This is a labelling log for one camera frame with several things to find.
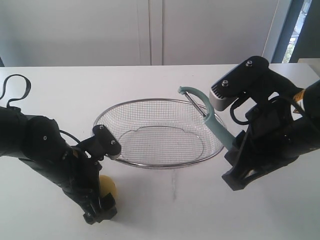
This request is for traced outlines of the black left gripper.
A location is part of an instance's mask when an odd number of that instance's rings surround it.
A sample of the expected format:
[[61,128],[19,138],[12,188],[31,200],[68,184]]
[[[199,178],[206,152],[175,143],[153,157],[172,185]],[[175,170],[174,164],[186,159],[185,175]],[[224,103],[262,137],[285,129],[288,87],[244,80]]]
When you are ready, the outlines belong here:
[[79,148],[70,147],[57,158],[37,156],[19,160],[61,188],[66,196],[82,207],[86,223],[92,225],[111,220],[118,213],[111,193],[100,197],[98,175],[101,165],[95,164]]

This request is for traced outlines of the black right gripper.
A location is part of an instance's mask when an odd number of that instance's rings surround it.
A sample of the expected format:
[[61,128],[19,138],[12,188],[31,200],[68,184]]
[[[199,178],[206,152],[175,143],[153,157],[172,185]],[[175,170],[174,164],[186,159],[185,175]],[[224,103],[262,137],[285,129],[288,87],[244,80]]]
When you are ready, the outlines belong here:
[[263,113],[242,130],[224,155],[231,169],[222,179],[233,191],[243,190],[260,178],[262,168],[281,168],[300,156],[300,119],[294,120],[289,97],[272,98]]

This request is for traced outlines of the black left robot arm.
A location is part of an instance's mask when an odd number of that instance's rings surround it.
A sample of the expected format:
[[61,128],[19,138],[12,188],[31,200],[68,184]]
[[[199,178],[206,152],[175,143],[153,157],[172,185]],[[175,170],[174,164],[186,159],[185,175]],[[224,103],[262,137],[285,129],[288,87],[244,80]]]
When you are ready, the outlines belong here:
[[100,223],[117,214],[115,196],[103,194],[100,161],[117,159],[122,146],[105,125],[92,131],[92,137],[69,145],[54,119],[1,107],[0,155],[18,158],[61,188],[84,211],[87,224]]

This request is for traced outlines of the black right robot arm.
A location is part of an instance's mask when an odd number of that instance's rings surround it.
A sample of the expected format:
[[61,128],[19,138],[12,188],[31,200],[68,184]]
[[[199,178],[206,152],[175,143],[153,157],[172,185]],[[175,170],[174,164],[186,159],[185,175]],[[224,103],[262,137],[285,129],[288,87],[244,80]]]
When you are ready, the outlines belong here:
[[320,83],[299,89],[294,95],[279,94],[246,113],[241,131],[225,154],[231,169],[222,179],[233,190],[285,167],[299,156],[320,148]]

